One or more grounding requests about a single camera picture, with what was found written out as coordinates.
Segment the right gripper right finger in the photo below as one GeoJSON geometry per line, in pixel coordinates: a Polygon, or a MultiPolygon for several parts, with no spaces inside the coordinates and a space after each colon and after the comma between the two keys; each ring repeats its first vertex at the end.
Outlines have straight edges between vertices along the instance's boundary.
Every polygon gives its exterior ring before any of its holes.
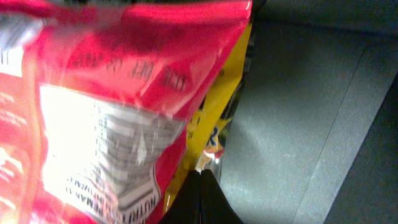
{"type": "Polygon", "coordinates": [[[212,171],[201,172],[201,222],[204,224],[243,224],[231,208],[212,171]]]}

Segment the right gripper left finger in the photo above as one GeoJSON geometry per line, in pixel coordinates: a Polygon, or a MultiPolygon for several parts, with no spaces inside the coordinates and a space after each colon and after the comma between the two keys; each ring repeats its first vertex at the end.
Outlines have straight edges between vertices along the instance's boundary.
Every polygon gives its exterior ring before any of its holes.
{"type": "Polygon", "coordinates": [[[159,224],[198,224],[200,222],[201,175],[191,170],[181,186],[172,206],[159,224]]]}

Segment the yellow seed snack bag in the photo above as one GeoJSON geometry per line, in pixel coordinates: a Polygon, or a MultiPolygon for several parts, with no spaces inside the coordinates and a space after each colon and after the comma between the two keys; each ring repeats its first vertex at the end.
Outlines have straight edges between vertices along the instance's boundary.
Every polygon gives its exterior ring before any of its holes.
{"type": "Polygon", "coordinates": [[[251,64],[254,40],[249,23],[187,125],[187,150],[163,202],[166,213],[190,170],[211,169],[220,178],[226,139],[251,64]]]}

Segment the dark green gift box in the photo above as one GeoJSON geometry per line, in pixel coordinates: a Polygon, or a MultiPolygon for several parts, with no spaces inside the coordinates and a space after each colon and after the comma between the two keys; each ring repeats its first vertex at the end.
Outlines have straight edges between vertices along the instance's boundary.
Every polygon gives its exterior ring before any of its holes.
{"type": "Polygon", "coordinates": [[[244,223],[397,222],[397,0],[255,1],[221,187],[244,223]]]}

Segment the red snack bag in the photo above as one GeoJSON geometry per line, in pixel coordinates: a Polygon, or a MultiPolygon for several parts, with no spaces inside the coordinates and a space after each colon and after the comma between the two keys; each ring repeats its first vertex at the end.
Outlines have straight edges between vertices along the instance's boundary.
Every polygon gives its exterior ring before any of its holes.
{"type": "Polygon", "coordinates": [[[162,200],[251,1],[1,2],[1,222],[198,223],[162,200]]]}

